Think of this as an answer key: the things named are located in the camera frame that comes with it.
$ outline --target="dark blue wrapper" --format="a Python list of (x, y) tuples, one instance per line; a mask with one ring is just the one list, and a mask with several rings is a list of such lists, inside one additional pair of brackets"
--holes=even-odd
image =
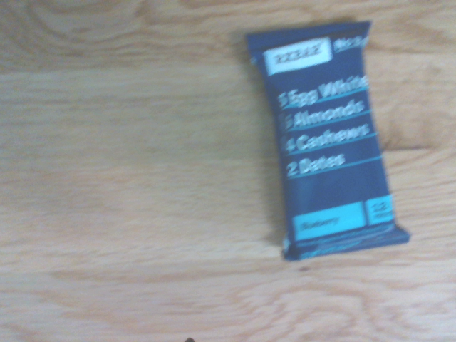
[(405, 243), (368, 97), (368, 21), (253, 33), (274, 112), (289, 260)]

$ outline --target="wooden surface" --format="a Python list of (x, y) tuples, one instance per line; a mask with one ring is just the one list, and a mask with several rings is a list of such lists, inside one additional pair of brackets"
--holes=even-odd
[[(409, 244), (288, 263), (250, 31), (372, 19)], [(0, 2), (0, 341), (456, 341), (456, 1)]]

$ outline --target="wooden table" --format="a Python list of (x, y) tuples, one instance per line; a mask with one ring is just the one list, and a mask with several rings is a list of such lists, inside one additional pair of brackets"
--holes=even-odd
[[(456, 341), (456, 1), (0, 10), (0, 341)], [(289, 263), (244, 34), (366, 19), (413, 237)]]

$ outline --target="light blue label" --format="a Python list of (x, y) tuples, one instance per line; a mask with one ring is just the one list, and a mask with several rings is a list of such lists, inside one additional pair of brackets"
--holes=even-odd
[(369, 224), (389, 222), (394, 219), (393, 199), (391, 195), (366, 201)]
[(296, 240), (313, 239), (366, 225), (363, 203), (343, 205), (293, 218)]

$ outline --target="wood grain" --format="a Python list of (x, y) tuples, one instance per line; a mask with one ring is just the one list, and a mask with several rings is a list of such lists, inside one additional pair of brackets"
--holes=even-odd
[[(296, 263), (244, 34), (372, 19), (409, 244)], [(456, 341), (456, 1), (0, 2), (0, 341)]]

